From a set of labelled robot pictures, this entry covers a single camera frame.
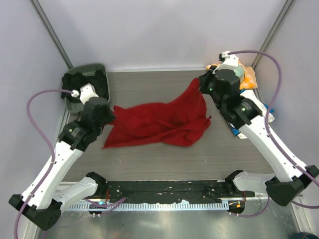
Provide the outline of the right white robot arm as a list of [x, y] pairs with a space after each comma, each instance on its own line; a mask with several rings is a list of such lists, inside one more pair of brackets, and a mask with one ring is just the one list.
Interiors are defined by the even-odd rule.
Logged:
[[259, 150], [271, 166], [272, 174], [230, 174], [225, 184], [229, 196], [242, 191], [268, 195], [280, 206], [287, 206], [316, 178], [319, 169], [305, 165], [285, 146], [270, 128], [268, 120], [255, 102], [240, 93], [240, 80], [233, 70], [208, 70], [199, 76], [199, 91], [210, 95], [226, 122], [240, 130]]

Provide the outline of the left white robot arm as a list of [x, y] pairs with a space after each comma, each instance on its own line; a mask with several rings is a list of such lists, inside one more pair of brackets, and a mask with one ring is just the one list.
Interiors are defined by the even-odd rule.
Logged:
[[58, 191], [62, 179], [87, 147], [102, 134], [104, 125], [115, 119], [108, 101], [92, 97], [84, 104], [79, 120], [68, 123], [58, 137], [51, 156], [34, 182], [21, 194], [13, 194], [9, 204], [43, 231], [52, 228], [61, 214], [76, 202], [106, 193], [106, 179], [89, 172], [79, 182]]

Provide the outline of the red t-shirt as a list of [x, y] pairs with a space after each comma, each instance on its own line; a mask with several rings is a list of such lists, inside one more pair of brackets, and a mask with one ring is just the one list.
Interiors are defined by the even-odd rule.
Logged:
[[103, 148], [165, 143], [194, 145], [210, 127], [207, 106], [194, 78], [187, 89], [169, 103], [147, 103], [131, 108], [114, 106], [115, 120]]

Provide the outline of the white daisy print t-shirt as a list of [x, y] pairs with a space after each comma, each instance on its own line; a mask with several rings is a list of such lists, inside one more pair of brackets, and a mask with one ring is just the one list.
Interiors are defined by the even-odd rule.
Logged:
[[[255, 95], [253, 90], [243, 89], [241, 91], [241, 96], [250, 99], [255, 103], [255, 105], [261, 110], [262, 115], [265, 117], [267, 113], [267, 109], [269, 108], [266, 104], [262, 103], [257, 96]], [[237, 128], [235, 128], [231, 123], [228, 123], [229, 128], [231, 129], [233, 135], [238, 137], [239, 139], [246, 139], [247, 137]]]

